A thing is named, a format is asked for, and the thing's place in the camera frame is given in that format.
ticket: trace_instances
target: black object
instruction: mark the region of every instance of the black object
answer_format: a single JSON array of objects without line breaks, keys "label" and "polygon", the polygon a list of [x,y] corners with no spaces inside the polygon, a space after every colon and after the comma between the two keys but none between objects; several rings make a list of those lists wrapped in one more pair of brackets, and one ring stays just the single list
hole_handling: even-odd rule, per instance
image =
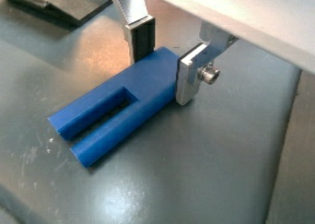
[{"label": "black object", "polygon": [[8,0],[32,6],[46,14],[82,26],[111,4],[111,0]]}]

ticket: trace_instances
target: gray metal surface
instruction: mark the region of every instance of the gray metal surface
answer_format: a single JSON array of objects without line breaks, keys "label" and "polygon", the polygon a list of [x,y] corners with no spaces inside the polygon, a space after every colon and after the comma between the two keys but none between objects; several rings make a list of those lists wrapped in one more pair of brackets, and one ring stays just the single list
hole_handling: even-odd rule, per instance
[{"label": "gray metal surface", "polygon": [[315,73],[314,0],[166,0]]},{"label": "gray metal surface", "polygon": [[[201,21],[148,4],[158,46],[183,54]],[[238,41],[217,60],[215,85],[186,107],[170,103],[86,170],[47,117],[130,64],[115,9],[70,31],[0,0],[0,23],[8,213],[27,224],[265,223],[298,69]]]},{"label": "gray metal surface", "polygon": [[315,76],[303,72],[281,156],[269,224],[315,223]]}]

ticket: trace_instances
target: scratch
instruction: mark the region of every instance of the scratch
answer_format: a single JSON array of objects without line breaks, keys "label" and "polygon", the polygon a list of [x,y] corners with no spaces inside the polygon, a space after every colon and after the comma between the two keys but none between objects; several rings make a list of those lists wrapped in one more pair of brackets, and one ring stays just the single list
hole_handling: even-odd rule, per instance
[{"label": "scratch", "polygon": [[22,176],[24,177],[24,160],[23,160],[23,170],[22,170]]},{"label": "scratch", "polygon": [[58,153],[56,153],[56,157],[59,158],[60,153],[62,153],[62,145],[59,144],[58,147],[59,147],[59,150],[58,150]]},{"label": "scratch", "polygon": [[64,161],[55,167],[55,172],[58,172],[62,167],[66,165],[66,163],[68,162],[68,159],[64,159]]},{"label": "scratch", "polygon": [[43,141],[40,140],[39,133],[36,133],[36,138],[38,138],[38,140],[39,140],[39,144],[40,144],[40,146],[43,147]]}]

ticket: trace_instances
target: silver metal clamp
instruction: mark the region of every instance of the silver metal clamp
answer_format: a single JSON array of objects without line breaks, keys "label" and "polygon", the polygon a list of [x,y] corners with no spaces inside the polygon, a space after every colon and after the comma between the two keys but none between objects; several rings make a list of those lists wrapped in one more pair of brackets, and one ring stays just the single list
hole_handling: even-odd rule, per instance
[{"label": "silver metal clamp", "polygon": [[179,59],[176,74],[176,102],[184,105],[198,94],[202,81],[213,84],[221,71],[213,66],[214,59],[238,40],[227,32],[203,22],[201,38],[210,44],[199,43]]}]

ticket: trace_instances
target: rectangular slot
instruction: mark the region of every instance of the rectangular slot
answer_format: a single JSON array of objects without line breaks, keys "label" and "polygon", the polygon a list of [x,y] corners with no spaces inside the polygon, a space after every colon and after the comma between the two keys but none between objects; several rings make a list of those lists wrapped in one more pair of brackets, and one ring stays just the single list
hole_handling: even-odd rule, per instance
[{"label": "rectangular slot", "polygon": [[108,122],[120,112],[123,112],[123,110],[132,103],[134,101],[131,99],[123,99],[123,101],[86,127],[86,129],[74,137],[71,141],[78,143],[102,124],[106,124],[106,122]]}]

